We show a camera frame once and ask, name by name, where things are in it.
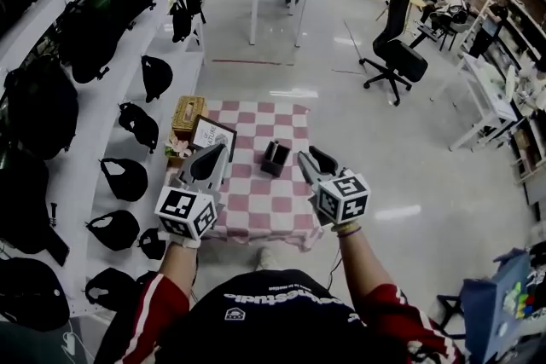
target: office chair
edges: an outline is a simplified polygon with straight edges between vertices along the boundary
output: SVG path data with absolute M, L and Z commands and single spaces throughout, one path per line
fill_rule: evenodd
M 386 65 L 382 66 L 367 58 L 359 60 L 361 66 L 369 63 L 381 72 L 379 76 L 366 81 L 364 88 L 368 89 L 373 82 L 387 79 L 396 96 L 395 107 L 400 105 L 400 95 L 398 94 L 396 82 L 404 84 L 409 91 L 411 90 L 410 82 L 419 82 L 428 68 L 427 61 L 421 55 L 400 40 L 394 39 L 404 30 L 406 10 L 409 3 L 410 0 L 390 0 L 386 28 L 373 43 L 374 53 L 384 60 Z

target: display rack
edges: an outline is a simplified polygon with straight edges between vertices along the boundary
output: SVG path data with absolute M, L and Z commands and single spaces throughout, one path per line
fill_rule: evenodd
M 5 74 L 21 64 L 43 33 L 64 11 L 65 2 L 69 1 L 71 0 L 38 0 L 24 14 L 0 41 L 0 66 L 3 68 L 0 74 Z M 104 211 L 110 205 L 119 203 L 107 186 L 99 160 L 119 147 L 120 142 L 124 144 L 123 155 L 115 158 L 131 158 L 131 155 L 137 155 L 148 172 L 148 191 L 127 209 L 141 222 L 141 232 L 153 226 L 153 223 L 156 226 L 158 224 L 154 220 L 153 212 L 158 190 L 163 185 L 162 174 L 166 168 L 163 141 L 168 137 L 171 115 L 178 97 L 195 92 L 205 53 L 200 16 L 194 16 L 189 37 L 183 42 L 173 43 L 172 21 L 167 14 L 174 0 L 155 2 L 153 10 L 146 9 L 135 19 L 136 24 L 132 30 L 125 31 L 113 59 L 107 64 L 110 70 L 103 79 L 74 85 L 79 104 L 76 136 L 68 152 L 61 151 L 46 162 L 49 169 L 46 202 L 58 204 L 55 231 L 70 248 L 65 265 L 57 264 L 46 251 L 29 256 L 16 249 L 6 248 L 11 257 L 32 257 L 54 270 L 67 295 L 71 317 L 104 310 L 88 303 L 84 289 L 88 278 L 106 267 L 114 266 L 131 275 L 142 270 L 145 273 L 148 268 L 157 268 L 155 264 L 147 263 L 148 259 L 136 247 L 125 253 L 108 252 L 104 247 L 99 251 L 96 248 L 99 243 L 85 227 L 88 221 L 98 216 L 95 215 L 97 211 Z M 189 52 L 192 46 L 199 51 Z M 170 88 L 159 100 L 149 104 L 145 102 L 142 55 L 161 58 L 169 63 L 173 71 Z M 132 134 L 118 125 L 119 104 L 124 101 L 133 101 L 142 107 L 160 127 L 159 144 L 154 154 L 149 154 Z M 126 206 L 118 205 L 109 211 Z

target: checkered tablecloth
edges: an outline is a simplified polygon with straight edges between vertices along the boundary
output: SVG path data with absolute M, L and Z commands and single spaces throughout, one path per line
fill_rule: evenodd
M 289 103 L 208 101 L 209 118 L 237 131 L 230 174 L 221 189 L 225 204 L 207 237 L 251 241 L 284 240 L 311 249 L 322 229 L 308 199 L 297 152 L 309 149 L 307 108 Z M 291 151 L 280 177 L 259 167 L 271 140 Z

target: shoe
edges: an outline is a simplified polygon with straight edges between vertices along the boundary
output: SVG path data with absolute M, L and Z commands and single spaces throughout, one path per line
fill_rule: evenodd
M 262 247 L 258 250 L 258 262 L 254 271 L 259 270 L 280 270 L 273 252 L 269 247 Z

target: floor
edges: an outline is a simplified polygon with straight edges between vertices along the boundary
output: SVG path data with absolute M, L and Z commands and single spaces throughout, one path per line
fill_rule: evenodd
M 514 185 L 510 150 L 448 150 L 476 116 L 464 100 L 459 109 L 452 105 L 451 97 L 460 94 L 456 86 L 440 101 L 429 101 L 454 71 L 453 55 L 423 42 L 418 51 L 428 71 L 410 93 L 402 91 L 402 104 L 395 107 L 384 84 L 363 89 L 365 78 L 377 72 L 373 67 L 365 72 L 357 62 L 359 55 L 376 59 L 371 44 L 386 24 L 386 15 L 375 21 L 385 0 L 308 0 L 299 49 L 293 46 L 299 9 L 290 17 L 283 0 L 260 0 L 251 46 L 251 7 L 252 0 L 206 1 L 207 64 L 197 94 L 310 108 L 311 144 L 362 172 L 370 185 L 363 228 L 411 302 L 433 312 L 436 294 L 457 294 L 464 278 L 492 274 L 495 256 L 526 243 L 534 218 L 523 189 Z M 404 40 L 412 38 L 406 34 Z M 301 269 L 327 284 L 338 249 L 332 233 L 307 253 L 283 243 L 270 246 L 282 267 Z M 205 242 L 197 297 L 249 271 L 257 248 Z M 350 302 L 342 267 L 331 292 Z

